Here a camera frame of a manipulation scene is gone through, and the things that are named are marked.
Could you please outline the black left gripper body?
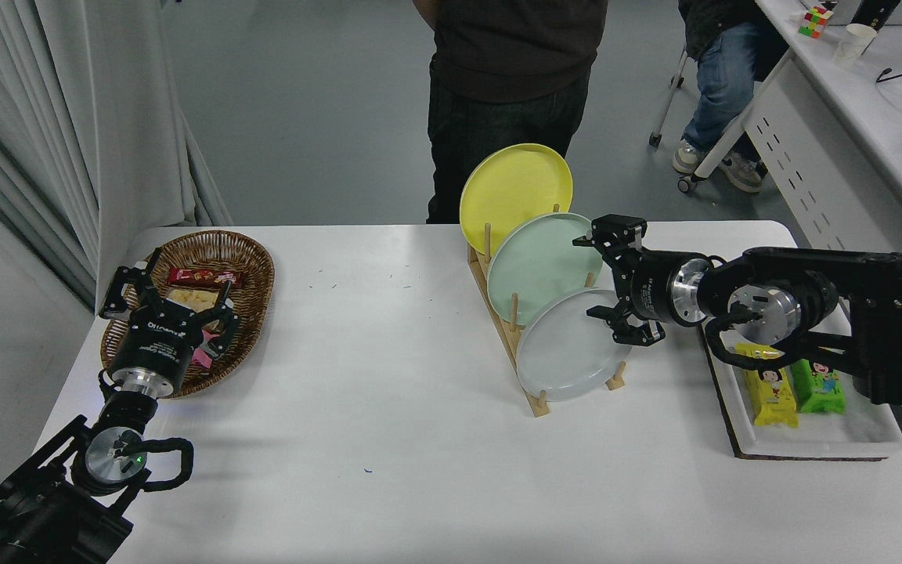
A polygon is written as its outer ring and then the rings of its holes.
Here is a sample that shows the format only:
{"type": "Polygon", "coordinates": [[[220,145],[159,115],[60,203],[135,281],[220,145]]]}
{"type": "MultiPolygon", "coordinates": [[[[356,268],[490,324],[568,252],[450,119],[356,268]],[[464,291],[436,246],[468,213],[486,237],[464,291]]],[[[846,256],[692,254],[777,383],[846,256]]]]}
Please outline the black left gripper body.
{"type": "Polygon", "coordinates": [[[196,312],[186,307],[139,307],[128,319],[128,332],[110,362],[110,377],[121,390],[147,396],[180,392],[203,327],[221,310],[196,312]]]}

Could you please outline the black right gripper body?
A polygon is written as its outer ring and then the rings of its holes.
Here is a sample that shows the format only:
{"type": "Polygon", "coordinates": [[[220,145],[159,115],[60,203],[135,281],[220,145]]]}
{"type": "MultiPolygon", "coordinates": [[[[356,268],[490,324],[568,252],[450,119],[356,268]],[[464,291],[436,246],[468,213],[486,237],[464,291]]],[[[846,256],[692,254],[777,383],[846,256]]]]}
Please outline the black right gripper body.
{"type": "Polygon", "coordinates": [[[629,296],[638,318],[686,324],[673,303],[673,282],[686,252],[626,250],[617,258],[617,291],[629,296]]]}

